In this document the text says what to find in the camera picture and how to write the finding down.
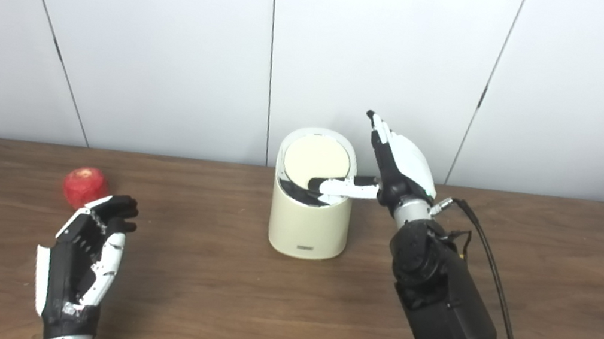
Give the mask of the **black and white right hand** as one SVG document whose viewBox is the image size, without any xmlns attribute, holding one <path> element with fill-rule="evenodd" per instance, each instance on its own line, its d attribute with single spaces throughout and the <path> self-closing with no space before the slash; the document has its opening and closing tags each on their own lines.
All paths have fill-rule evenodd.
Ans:
<svg viewBox="0 0 604 339">
<path fill-rule="evenodd" d="M 314 193 L 359 200 L 377 200 L 394 219 L 431 220 L 435 206 L 435 183 L 427 159 L 414 143 L 393 132 L 389 125 L 369 110 L 371 142 L 379 175 L 339 178 L 314 177 L 308 189 Z"/>
</svg>

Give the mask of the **black and white left hand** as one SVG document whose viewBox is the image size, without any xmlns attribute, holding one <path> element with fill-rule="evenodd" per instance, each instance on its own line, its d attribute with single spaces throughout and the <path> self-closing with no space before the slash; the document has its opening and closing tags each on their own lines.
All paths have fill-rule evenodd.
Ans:
<svg viewBox="0 0 604 339">
<path fill-rule="evenodd" d="M 43 339 L 96 339 L 104 296 L 115 281 L 138 203 L 106 196 L 78 208 L 56 234 L 38 246 L 35 310 Z"/>
</svg>

